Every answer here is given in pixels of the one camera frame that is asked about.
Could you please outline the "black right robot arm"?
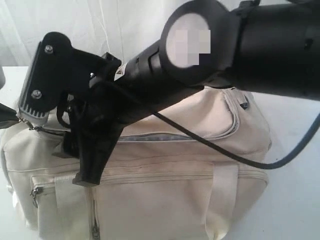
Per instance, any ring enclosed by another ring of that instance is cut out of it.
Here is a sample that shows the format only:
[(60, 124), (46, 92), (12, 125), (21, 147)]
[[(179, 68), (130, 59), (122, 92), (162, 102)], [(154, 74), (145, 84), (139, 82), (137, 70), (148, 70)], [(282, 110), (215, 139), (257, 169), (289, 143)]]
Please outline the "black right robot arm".
[(320, 98), (320, 3), (290, 0), (260, 5), (242, 1), (229, 11), (216, 0), (191, 0), (168, 18), (160, 39), (126, 66), (112, 63), (88, 97), (57, 109), (68, 111), (63, 150), (79, 159), (72, 182), (99, 185), (125, 127), (154, 115), (194, 140), (243, 164), (263, 170), (290, 163), (319, 129), (316, 118), (297, 146), (282, 159), (259, 163), (209, 142), (161, 114), (161, 110), (205, 87), (286, 97)]

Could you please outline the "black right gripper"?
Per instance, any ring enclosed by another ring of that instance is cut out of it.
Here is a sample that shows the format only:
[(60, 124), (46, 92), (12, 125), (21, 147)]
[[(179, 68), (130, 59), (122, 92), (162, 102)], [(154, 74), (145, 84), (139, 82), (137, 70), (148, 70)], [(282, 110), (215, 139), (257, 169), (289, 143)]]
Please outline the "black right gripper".
[(144, 51), (128, 62), (124, 76), (115, 79), (121, 61), (113, 55), (77, 57), (84, 59), (93, 76), (76, 80), (73, 100), (61, 96), (57, 118), (68, 112), (71, 132), (64, 136), (63, 150), (80, 162), (72, 182), (94, 187), (123, 129), (160, 110), (160, 59), (157, 51)]

